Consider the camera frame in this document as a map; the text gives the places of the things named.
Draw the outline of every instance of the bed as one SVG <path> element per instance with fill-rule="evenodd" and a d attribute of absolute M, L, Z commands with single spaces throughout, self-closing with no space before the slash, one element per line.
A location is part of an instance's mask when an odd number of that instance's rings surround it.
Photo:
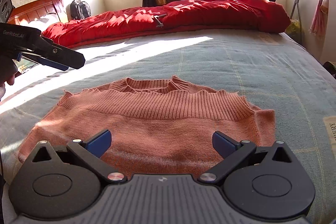
<path fill-rule="evenodd" d="M 316 188 L 308 219 L 327 224 L 336 217 L 336 160 L 324 123 L 336 116 L 336 81 L 284 33 L 207 29 L 125 38 L 77 50 L 86 58 L 83 68 L 62 72 L 38 65 L 7 88 L 0 103 L 0 147 L 9 184 L 21 166 L 19 145 L 64 90 L 76 93 L 125 77 L 177 75 L 216 90 L 238 91 L 253 104 L 274 109 L 276 139 L 288 143 Z"/>
<path fill-rule="evenodd" d="M 8 23 L 26 25 L 48 13 L 56 13 L 60 22 L 68 22 L 60 0 L 36 0 L 13 9 Z"/>

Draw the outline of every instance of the metal screw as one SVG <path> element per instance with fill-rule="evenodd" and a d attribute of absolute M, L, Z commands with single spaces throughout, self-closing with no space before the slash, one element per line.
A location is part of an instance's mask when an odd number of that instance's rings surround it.
<path fill-rule="evenodd" d="M 119 172 L 110 173 L 107 175 L 107 178 L 112 181 L 120 181 L 124 179 L 124 174 Z"/>
<path fill-rule="evenodd" d="M 216 180 L 217 176 L 212 173 L 203 173 L 199 178 L 203 181 L 214 181 Z"/>

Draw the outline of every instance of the pink sweater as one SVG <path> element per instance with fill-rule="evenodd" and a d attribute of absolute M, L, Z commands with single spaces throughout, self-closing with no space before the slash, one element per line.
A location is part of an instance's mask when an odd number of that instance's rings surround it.
<path fill-rule="evenodd" d="M 245 96 L 183 81 L 121 79 L 78 94 L 66 92 L 20 147 L 23 162 L 40 140 L 52 145 L 88 139 L 109 129 L 113 140 L 102 160 L 127 176 L 134 173 L 203 173 L 222 158 L 212 134 L 274 142 L 274 110 Z"/>

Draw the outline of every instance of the red blanket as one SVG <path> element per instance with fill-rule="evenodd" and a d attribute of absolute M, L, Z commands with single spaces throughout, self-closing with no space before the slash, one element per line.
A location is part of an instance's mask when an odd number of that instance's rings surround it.
<path fill-rule="evenodd" d="M 155 15 L 162 28 L 156 27 Z M 66 47 L 144 35 L 201 29 L 253 29 L 280 33 L 291 23 L 282 5 L 268 0 L 181 0 L 160 7 L 135 7 L 56 23 L 42 35 Z"/>

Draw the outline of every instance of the finger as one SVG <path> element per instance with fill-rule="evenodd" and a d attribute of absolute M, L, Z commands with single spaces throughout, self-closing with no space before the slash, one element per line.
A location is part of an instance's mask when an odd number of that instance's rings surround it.
<path fill-rule="evenodd" d="M 12 75 L 16 74 L 17 66 L 12 59 L 6 56 L 0 56 L 0 83 L 11 79 Z"/>
<path fill-rule="evenodd" d="M 0 100 L 5 95 L 5 92 L 6 92 L 5 84 L 3 84 L 0 86 Z"/>
<path fill-rule="evenodd" d="M 15 81 L 15 75 L 12 75 L 12 76 L 7 80 L 7 84 L 9 84 L 9 85 L 14 85 L 14 81 Z"/>

